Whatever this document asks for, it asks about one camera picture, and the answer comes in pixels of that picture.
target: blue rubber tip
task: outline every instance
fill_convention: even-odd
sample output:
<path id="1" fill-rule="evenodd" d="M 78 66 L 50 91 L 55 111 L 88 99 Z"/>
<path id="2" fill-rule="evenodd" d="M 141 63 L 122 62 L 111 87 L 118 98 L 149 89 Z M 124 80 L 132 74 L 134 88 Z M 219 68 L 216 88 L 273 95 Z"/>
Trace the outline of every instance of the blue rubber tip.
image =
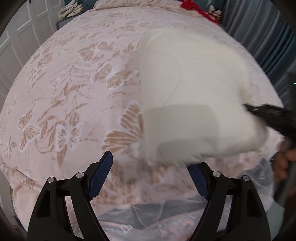
<path id="1" fill-rule="evenodd" d="M 204 196 L 205 199 L 209 198 L 209 190 L 207 186 L 207 180 L 202 174 L 197 164 L 193 164 L 187 167 L 187 170 L 192 178 L 192 181 L 201 196 Z"/>
<path id="2" fill-rule="evenodd" d="M 107 175 L 112 167 L 112 164 L 113 156 L 112 153 L 109 152 L 103 160 L 100 160 L 99 167 L 89 181 L 89 191 L 87 193 L 89 200 L 92 200 L 94 197 L 99 195 Z"/>

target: gray curtain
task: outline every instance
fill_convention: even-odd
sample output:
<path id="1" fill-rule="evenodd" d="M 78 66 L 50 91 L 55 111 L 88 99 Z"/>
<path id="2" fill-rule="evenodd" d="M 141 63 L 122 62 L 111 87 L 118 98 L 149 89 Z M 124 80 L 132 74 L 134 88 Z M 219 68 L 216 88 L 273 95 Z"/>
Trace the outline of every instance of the gray curtain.
<path id="1" fill-rule="evenodd" d="M 287 82 L 288 72 L 296 72 L 296 36 L 278 9 L 269 0 L 226 0 L 221 25 L 254 56 L 289 107 Z"/>

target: pink bedspread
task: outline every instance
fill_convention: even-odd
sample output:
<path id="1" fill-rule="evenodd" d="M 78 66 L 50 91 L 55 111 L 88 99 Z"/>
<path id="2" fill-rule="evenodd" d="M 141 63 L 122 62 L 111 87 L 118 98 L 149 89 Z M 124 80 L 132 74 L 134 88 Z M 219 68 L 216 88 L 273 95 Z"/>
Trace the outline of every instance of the pink bedspread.
<path id="1" fill-rule="evenodd" d="M 268 78 L 239 43 L 179 5 L 99 1 L 95 10 L 51 36 L 21 70 L 0 115 L 0 167 L 13 188 L 14 207 L 25 228 L 48 177 L 70 178 L 97 162 L 106 150 L 113 153 L 114 164 L 92 201 L 97 216 L 114 208 L 127 210 L 134 204 L 197 195 L 186 168 L 151 167 L 145 161 L 136 48 L 144 32 L 153 27 L 191 29 L 224 42 L 248 64 L 254 104 L 281 106 Z M 260 152 L 208 162 L 212 169 L 236 177 L 255 167 L 261 157 L 273 155 L 279 140 L 270 131 Z M 267 200 L 265 207 L 270 205 L 270 197 Z M 75 224 L 70 200 L 67 203 Z M 184 217 L 182 225 L 196 226 L 197 221 Z M 172 221 L 166 224 L 173 226 Z M 173 232 L 177 240 L 186 240 L 192 232 L 178 234 L 182 225 Z"/>

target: silver screw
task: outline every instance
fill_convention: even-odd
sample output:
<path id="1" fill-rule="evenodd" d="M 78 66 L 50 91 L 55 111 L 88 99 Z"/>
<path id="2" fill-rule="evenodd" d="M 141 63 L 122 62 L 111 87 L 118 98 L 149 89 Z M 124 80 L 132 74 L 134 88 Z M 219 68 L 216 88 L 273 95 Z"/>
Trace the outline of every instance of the silver screw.
<path id="1" fill-rule="evenodd" d="M 49 179 L 47 179 L 48 183 L 52 183 L 54 181 L 54 177 L 50 177 Z"/>
<path id="2" fill-rule="evenodd" d="M 79 173 L 76 174 L 76 177 L 77 178 L 82 178 L 82 177 L 84 177 L 84 173 L 83 172 L 79 172 Z"/>
<path id="3" fill-rule="evenodd" d="M 243 178 L 243 180 L 246 181 L 246 182 L 250 181 L 250 178 L 249 178 L 248 176 L 243 176 L 242 178 Z"/>
<path id="4" fill-rule="evenodd" d="M 214 177 L 219 177 L 219 176 L 221 176 L 221 173 L 218 172 L 218 171 L 213 171 L 213 176 Z"/>

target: red cloth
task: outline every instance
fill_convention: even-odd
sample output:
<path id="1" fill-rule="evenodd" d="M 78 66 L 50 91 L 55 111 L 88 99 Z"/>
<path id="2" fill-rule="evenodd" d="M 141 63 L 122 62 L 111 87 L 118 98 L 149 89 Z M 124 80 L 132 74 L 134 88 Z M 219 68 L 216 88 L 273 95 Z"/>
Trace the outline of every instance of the red cloth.
<path id="1" fill-rule="evenodd" d="M 204 17 L 206 17 L 208 20 L 216 23 L 217 25 L 219 25 L 219 22 L 217 20 L 213 20 L 211 19 L 195 2 L 193 2 L 193 0 L 180 0 L 183 3 L 181 4 L 182 8 L 185 8 L 187 10 L 196 10 L 198 11 L 201 15 L 203 15 Z"/>

